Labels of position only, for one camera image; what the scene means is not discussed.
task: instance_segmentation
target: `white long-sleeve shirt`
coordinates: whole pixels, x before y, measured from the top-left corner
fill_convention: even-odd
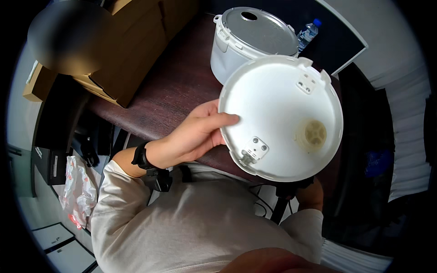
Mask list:
[[[212,273],[266,247],[320,263],[320,211],[299,211],[277,226],[254,214],[256,199],[238,181],[201,164],[189,167],[193,183],[182,183],[176,168],[170,191],[147,206],[144,183],[108,163],[91,219],[94,254],[105,273]]]

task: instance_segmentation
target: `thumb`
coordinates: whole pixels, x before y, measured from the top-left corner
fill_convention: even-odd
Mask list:
[[[228,113],[217,113],[208,117],[202,118],[202,130],[207,133],[221,128],[223,126],[234,125],[239,121],[238,115]]]

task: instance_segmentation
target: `silver top plate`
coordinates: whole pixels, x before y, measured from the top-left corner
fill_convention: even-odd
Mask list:
[[[252,7],[234,7],[222,15],[223,26],[244,44],[265,54],[294,55],[296,34],[278,17]]]

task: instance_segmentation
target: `plastic bag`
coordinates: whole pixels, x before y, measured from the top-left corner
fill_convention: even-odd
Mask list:
[[[67,157],[65,188],[59,201],[77,228],[85,228],[87,217],[97,202],[97,191],[86,173],[85,165],[77,156]]]

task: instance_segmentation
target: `rice cooker lid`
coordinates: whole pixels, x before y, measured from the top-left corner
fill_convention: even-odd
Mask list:
[[[220,93],[218,111],[237,114],[221,129],[236,165],[278,182],[306,179],[332,160],[343,114],[331,79],[307,58],[267,55],[236,70]]]
[[[265,54],[294,55],[298,39],[278,17],[251,7],[234,7],[224,12],[222,24],[241,42]]]

